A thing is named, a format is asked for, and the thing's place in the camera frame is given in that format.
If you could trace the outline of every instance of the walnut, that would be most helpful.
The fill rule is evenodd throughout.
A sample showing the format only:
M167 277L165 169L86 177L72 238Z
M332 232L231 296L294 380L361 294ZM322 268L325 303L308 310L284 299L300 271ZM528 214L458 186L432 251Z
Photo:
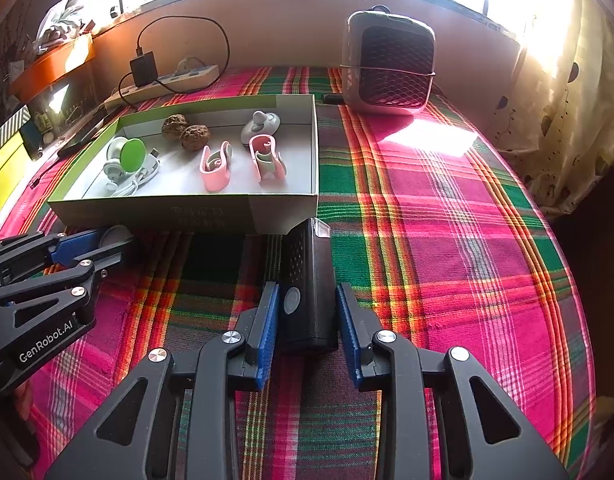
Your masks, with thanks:
M209 142L209 137L212 134L209 131L207 126L203 124L194 124L194 126L189 126L182 137L180 138L180 143L183 148L189 150L191 152L197 152L198 150L202 150Z
M178 140L184 133L186 127L189 126L185 116L172 115L165 119L162 124L161 133L167 140Z

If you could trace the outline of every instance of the power strip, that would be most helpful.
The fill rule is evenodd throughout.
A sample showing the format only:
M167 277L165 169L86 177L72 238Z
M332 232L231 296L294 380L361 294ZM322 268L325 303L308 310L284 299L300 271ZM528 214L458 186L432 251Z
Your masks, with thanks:
M218 65L211 65L203 68L196 68L186 74L165 75L159 77L159 81L178 92L187 92L196 89L200 90L209 86L218 77L218 74ZM161 97L168 94L171 94L171 92L155 81L140 88L131 85L122 89L122 97L127 99L131 104L140 103L147 99L154 99L155 97ZM106 108L106 110L111 110L122 104L124 104L124 102L118 91L116 91L104 102L104 108Z

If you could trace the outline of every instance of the green round object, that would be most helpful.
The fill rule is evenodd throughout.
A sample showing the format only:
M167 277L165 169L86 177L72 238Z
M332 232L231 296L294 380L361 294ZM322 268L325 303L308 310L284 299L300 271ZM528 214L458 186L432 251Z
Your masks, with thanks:
M127 173L138 171L142 166L147 150L140 139L129 139L120 150L120 166Z

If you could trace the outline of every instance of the black cable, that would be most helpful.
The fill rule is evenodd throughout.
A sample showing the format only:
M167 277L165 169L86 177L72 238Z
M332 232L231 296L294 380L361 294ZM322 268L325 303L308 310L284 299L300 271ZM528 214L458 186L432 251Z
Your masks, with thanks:
M123 75L120 78L120 83L118 83L118 95L120 95L120 99L122 99L130 108L132 108L133 110L135 110L136 112L138 111L138 108L136 108L134 105L132 105L129 101L127 101L127 99L124 98L124 95L122 95L122 91L120 89L120 87L122 86L122 82L127 79L130 75L132 75L131 72L128 72L127 74Z
M56 164L58 164L61 160L61 158L54 160L53 164L51 166L49 166L46 170L44 170L40 175L38 175L36 178L34 178L31 182L31 184L29 184L29 189L34 189L36 186L38 186L38 184L40 184L40 179L42 177L45 176L45 174L47 174L48 171L50 171Z
M216 79L214 79L211 83L209 83L209 85L205 86L204 88L180 91L180 90L174 90L173 88L165 85L159 79L156 79L156 83L163 86L168 91L174 94L193 94L200 90L207 90L210 86L214 85L214 83L216 83L216 81L218 81L218 79L220 79L223 76L223 74L227 70L227 67L229 66L229 59L231 58L231 45L229 44L229 38L227 37L227 33L225 32L225 29L223 28L223 26L220 23L218 23L216 20L212 20L211 18L204 18L202 16L188 16L185 14L172 14L170 16L161 16L159 18L156 18L152 22L147 23L147 25L145 25L140 31L140 34L138 34L138 38L136 40L136 54L138 56L142 56L142 48L140 47L140 37L142 36L143 32L147 30L147 28L153 25L154 23L159 22L160 20L167 20L169 18L186 18L189 20L202 20L204 22L212 22L216 27L218 27L221 30L223 34L223 38L225 38L225 45L227 46L227 59L225 60L225 66L223 67L223 70L218 72L218 77L216 77Z

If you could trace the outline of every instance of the pink clip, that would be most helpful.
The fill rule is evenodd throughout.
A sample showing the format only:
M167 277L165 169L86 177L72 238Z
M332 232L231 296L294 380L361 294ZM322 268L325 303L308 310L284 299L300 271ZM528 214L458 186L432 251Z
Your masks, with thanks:
M254 161L258 182L268 174L282 180L287 176L287 167L276 151L276 139L260 134L249 140L249 152Z
M205 146L200 160L200 175L207 191L220 191L229 184L231 144L225 140L220 150L211 155L209 152L209 146Z

